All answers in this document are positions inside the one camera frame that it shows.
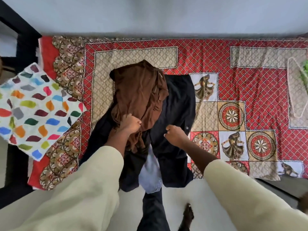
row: beige sleeve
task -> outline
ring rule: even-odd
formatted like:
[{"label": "beige sleeve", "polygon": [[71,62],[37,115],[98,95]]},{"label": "beige sleeve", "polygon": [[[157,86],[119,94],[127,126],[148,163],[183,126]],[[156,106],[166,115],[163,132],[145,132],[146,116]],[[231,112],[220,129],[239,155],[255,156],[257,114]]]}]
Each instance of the beige sleeve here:
[{"label": "beige sleeve", "polygon": [[106,230],[119,206],[123,164],[118,150],[99,148],[16,230]]},{"label": "beige sleeve", "polygon": [[238,231],[308,230],[307,215],[229,164],[212,161],[204,178]]}]

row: brown cloth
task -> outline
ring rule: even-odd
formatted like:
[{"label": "brown cloth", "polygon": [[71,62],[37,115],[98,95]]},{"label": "brown cloth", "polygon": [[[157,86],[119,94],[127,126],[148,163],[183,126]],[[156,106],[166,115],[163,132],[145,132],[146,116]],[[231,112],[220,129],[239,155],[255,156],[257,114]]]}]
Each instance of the brown cloth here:
[{"label": "brown cloth", "polygon": [[110,77],[115,82],[117,98],[111,111],[113,120],[119,125],[122,116],[131,113],[142,121],[139,131],[131,134],[127,143],[127,150],[136,152],[136,147],[145,147],[142,132],[153,127],[169,95],[164,72],[143,60],[114,69]]}]

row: light blue cloth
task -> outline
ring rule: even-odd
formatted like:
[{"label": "light blue cloth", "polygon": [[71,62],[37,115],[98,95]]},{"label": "light blue cloth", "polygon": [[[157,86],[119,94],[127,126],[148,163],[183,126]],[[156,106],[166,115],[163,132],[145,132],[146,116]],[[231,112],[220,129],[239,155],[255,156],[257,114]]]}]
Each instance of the light blue cloth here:
[{"label": "light blue cloth", "polygon": [[159,163],[151,145],[149,146],[147,160],[139,174],[139,185],[143,187],[147,194],[160,191],[163,185]]}]

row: human hand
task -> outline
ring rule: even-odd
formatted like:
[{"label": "human hand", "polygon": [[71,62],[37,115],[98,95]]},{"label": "human hand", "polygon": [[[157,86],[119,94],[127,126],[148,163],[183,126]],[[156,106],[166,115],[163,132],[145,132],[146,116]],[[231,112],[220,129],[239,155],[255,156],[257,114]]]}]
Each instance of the human hand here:
[{"label": "human hand", "polygon": [[131,135],[132,133],[135,133],[139,130],[141,123],[142,123],[141,120],[134,117],[131,113],[125,114],[122,117],[120,128],[118,130],[125,131],[129,135]]},{"label": "human hand", "polygon": [[185,132],[178,126],[168,125],[166,127],[167,133],[164,134],[165,138],[172,145],[183,148],[183,146],[190,142]]}]

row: dark trousers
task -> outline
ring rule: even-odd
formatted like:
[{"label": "dark trousers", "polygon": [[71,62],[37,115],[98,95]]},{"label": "dark trousers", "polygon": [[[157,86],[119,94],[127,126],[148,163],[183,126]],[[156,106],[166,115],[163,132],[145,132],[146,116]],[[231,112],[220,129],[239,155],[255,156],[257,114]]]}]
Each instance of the dark trousers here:
[{"label": "dark trousers", "polygon": [[162,190],[143,197],[143,217],[137,231],[170,231],[163,206]]}]

